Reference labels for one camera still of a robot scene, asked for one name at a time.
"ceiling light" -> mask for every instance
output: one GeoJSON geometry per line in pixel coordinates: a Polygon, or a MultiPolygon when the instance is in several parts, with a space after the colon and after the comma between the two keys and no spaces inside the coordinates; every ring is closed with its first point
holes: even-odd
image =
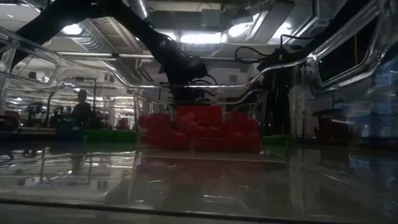
{"type": "Polygon", "coordinates": [[[181,37],[181,42],[187,44],[219,44],[221,33],[215,34],[186,34],[181,37]]]}
{"type": "Polygon", "coordinates": [[[226,34],[223,34],[223,35],[221,36],[220,42],[221,42],[221,43],[225,43],[227,40],[228,40],[228,38],[227,38],[226,34]]]}
{"type": "Polygon", "coordinates": [[[278,28],[278,30],[275,32],[275,34],[274,34],[274,36],[272,38],[278,38],[279,39],[282,34],[290,35],[291,30],[292,30],[292,25],[290,25],[289,23],[285,22],[278,28]]]}
{"type": "Polygon", "coordinates": [[[82,31],[83,28],[81,28],[78,24],[72,24],[62,29],[62,32],[66,35],[79,35],[82,31]]]}
{"type": "Polygon", "coordinates": [[[253,22],[252,17],[250,15],[249,10],[246,7],[242,7],[238,9],[235,14],[232,16],[232,23],[234,25],[253,22]]]}
{"type": "Polygon", "coordinates": [[[229,31],[228,34],[231,37],[237,37],[243,33],[245,33],[247,31],[247,29],[249,28],[250,24],[252,24],[251,22],[246,22],[246,23],[242,23],[242,24],[238,24],[235,26],[232,26],[229,31]]]}
{"type": "MultiPolygon", "coordinates": [[[[87,100],[94,100],[94,97],[93,97],[93,96],[89,96],[89,97],[87,97],[87,100]]],[[[96,96],[96,97],[95,97],[95,100],[96,100],[96,101],[103,101],[104,98],[102,98],[102,97],[100,97],[100,96],[96,96]]]]}
{"type": "Polygon", "coordinates": [[[115,96],[114,99],[134,99],[133,96],[115,96]]]}
{"type": "Polygon", "coordinates": [[[170,37],[172,40],[177,40],[174,31],[158,31],[158,32],[160,32],[161,34],[167,35],[167,36],[170,37]]]}

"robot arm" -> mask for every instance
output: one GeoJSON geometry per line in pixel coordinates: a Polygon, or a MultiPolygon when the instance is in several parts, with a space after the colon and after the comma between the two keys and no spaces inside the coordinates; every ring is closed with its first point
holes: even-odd
{"type": "MultiPolygon", "coordinates": [[[[194,78],[207,75],[200,57],[189,57],[170,37],[156,32],[147,22],[133,13],[122,0],[56,0],[16,34],[37,44],[44,44],[65,26],[87,18],[112,16],[138,37],[162,65],[171,85],[187,85],[194,78]]],[[[13,66],[27,56],[17,51],[13,66]]],[[[192,101],[204,97],[204,91],[186,88],[171,89],[176,101],[192,101]]]]}

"glossy table surface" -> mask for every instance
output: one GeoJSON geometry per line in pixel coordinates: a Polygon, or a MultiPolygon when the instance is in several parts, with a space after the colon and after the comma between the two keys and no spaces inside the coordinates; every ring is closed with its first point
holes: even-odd
{"type": "MultiPolygon", "coordinates": [[[[128,144],[14,146],[1,149],[0,199],[5,201],[323,222],[398,218],[394,152],[299,147],[282,158],[128,144]]],[[[64,213],[54,212],[56,217],[64,213]]]]}

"black cable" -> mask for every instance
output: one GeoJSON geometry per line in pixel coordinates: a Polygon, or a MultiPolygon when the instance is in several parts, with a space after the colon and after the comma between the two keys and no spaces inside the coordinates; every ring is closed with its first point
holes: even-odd
{"type": "MultiPolygon", "coordinates": [[[[315,35],[315,36],[313,36],[313,37],[296,37],[296,36],[293,36],[293,35],[282,34],[282,35],[280,36],[280,46],[279,46],[279,49],[283,49],[283,38],[284,38],[284,37],[288,37],[288,38],[291,38],[291,39],[297,39],[297,40],[312,40],[312,39],[315,39],[315,38],[319,37],[320,35],[322,35],[322,33],[321,33],[321,34],[318,34],[318,35],[315,35]]],[[[258,63],[258,62],[261,62],[261,61],[265,60],[267,57],[271,57],[271,55],[263,54],[263,53],[261,53],[260,51],[254,49],[254,48],[252,48],[252,47],[248,47],[248,46],[241,46],[241,47],[238,47],[238,48],[235,50],[235,60],[236,60],[237,62],[240,62],[240,63],[245,63],[245,64],[258,63]],[[238,57],[238,51],[239,51],[240,49],[249,49],[249,50],[252,50],[252,51],[254,51],[254,52],[257,53],[257,54],[259,54],[259,55],[261,55],[261,56],[264,56],[264,58],[259,58],[259,59],[257,59],[257,60],[253,60],[253,61],[250,61],[250,62],[244,61],[243,59],[241,59],[241,58],[238,57]]]]}
{"type": "Polygon", "coordinates": [[[6,161],[0,162],[0,164],[6,163],[6,162],[10,162],[10,161],[13,161],[13,160],[14,160],[14,155],[12,154],[12,152],[7,152],[7,153],[1,154],[1,155],[2,155],[2,156],[8,156],[9,159],[6,160],[6,161]]]}
{"type": "Polygon", "coordinates": [[[315,35],[315,36],[312,36],[312,37],[296,37],[296,36],[293,36],[293,35],[282,34],[280,36],[280,47],[283,47],[284,37],[288,37],[288,38],[296,39],[296,40],[312,40],[312,39],[315,39],[315,38],[319,37],[321,34],[322,33],[320,33],[318,35],[315,35]]]}
{"type": "Polygon", "coordinates": [[[208,4],[207,2],[201,2],[201,3],[199,4],[198,8],[197,8],[197,12],[199,11],[199,7],[200,7],[203,3],[206,4],[206,5],[208,5],[208,6],[210,6],[211,9],[213,9],[213,6],[211,6],[211,5],[208,4]]]}
{"type": "Polygon", "coordinates": [[[197,83],[197,82],[204,82],[206,84],[212,85],[210,82],[206,81],[206,80],[194,80],[191,83],[197,83]]]}
{"type": "Polygon", "coordinates": [[[240,63],[245,63],[245,64],[258,63],[258,62],[263,61],[263,60],[266,59],[267,57],[270,57],[270,55],[263,54],[263,53],[261,53],[260,51],[254,49],[254,48],[252,48],[252,47],[248,47],[248,46],[240,46],[240,47],[238,47],[238,48],[235,50],[235,60],[236,60],[237,62],[240,62],[240,63]],[[261,55],[261,56],[264,56],[264,58],[259,58],[259,59],[254,60],[254,61],[247,62],[247,61],[243,60],[242,58],[238,57],[238,52],[239,52],[239,50],[241,50],[241,49],[249,49],[249,50],[252,50],[252,51],[254,51],[254,52],[257,53],[257,54],[259,54],[259,55],[261,55]]]}
{"type": "Polygon", "coordinates": [[[216,95],[217,95],[217,94],[212,94],[212,93],[210,93],[210,92],[207,91],[207,90],[202,90],[202,91],[204,91],[205,93],[209,94],[210,96],[216,96],[216,95]]]}
{"type": "Polygon", "coordinates": [[[211,79],[213,79],[213,80],[214,80],[214,83],[215,83],[216,85],[218,85],[217,80],[216,80],[214,77],[212,77],[212,76],[209,75],[209,74],[207,74],[206,76],[207,76],[207,77],[210,77],[211,79]]]}

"fluorescent light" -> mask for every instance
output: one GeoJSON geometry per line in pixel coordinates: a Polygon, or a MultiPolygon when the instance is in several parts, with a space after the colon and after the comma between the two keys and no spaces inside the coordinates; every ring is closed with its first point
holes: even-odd
{"type": "Polygon", "coordinates": [[[181,42],[188,44],[219,44],[221,33],[215,34],[186,34],[181,37],[181,42]]]}
{"type": "Polygon", "coordinates": [[[254,15],[254,16],[253,16],[253,22],[255,22],[259,16],[260,16],[259,13],[257,13],[256,15],[254,15]]]}
{"type": "Polygon", "coordinates": [[[256,15],[253,16],[253,22],[244,22],[244,23],[241,23],[241,24],[231,27],[228,31],[228,34],[231,37],[237,37],[237,36],[245,33],[250,28],[250,25],[252,25],[257,20],[257,18],[259,16],[260,16],[260,14],[257,13],[256,15]]]}
{"type": "Polygon", "coordinates": [[[291,30],[292,30],[292,25],[285,22],[279,27],[279,29],[276,30],[276,32],[272,38],[280,39],[280,36],[282,34],[290,35],[291,30]]]}
{"type": "Polygon", "coordinates": [[[175,32],[174,31],[167,30],[167,31],[158,31],[158,32],[160,32],[161,34],[167,35],[172,40],[177,40],[177,37],[175,36],[175,32]]]}
{"type": "Polygon", "coordinates": [[[114,99],[134,99],[133,96],[115,96],[114,99]]]}
{"type": "Polygon", "coordinates": [[[228,38],[227,38],[226,34],[223,34],[223,35],[221,36],[220,42],[221,42],[221,43],[225,43],[227,40],[228,40],[228,38]]]}
{"type": "Polygon", "coordinates": [[[81,28],[78,24],[72,24],[62,29],[62,32],[67,35],[79,35],[82,31],[83,28],[81,28]]]}
{"type": "MultiPolygon", "coordinates": [[[[94,97],[93,97],[93,96],[89,96],[89,97],[87,97],[87,100],[94,100],[94,97]]],[[[102,97],[100,97],[100,96],[96,96],[96,97],[95,97],[95,100],[96,100],[96,101],[103,101],[104,98],[102,98],[102,97]]]]}

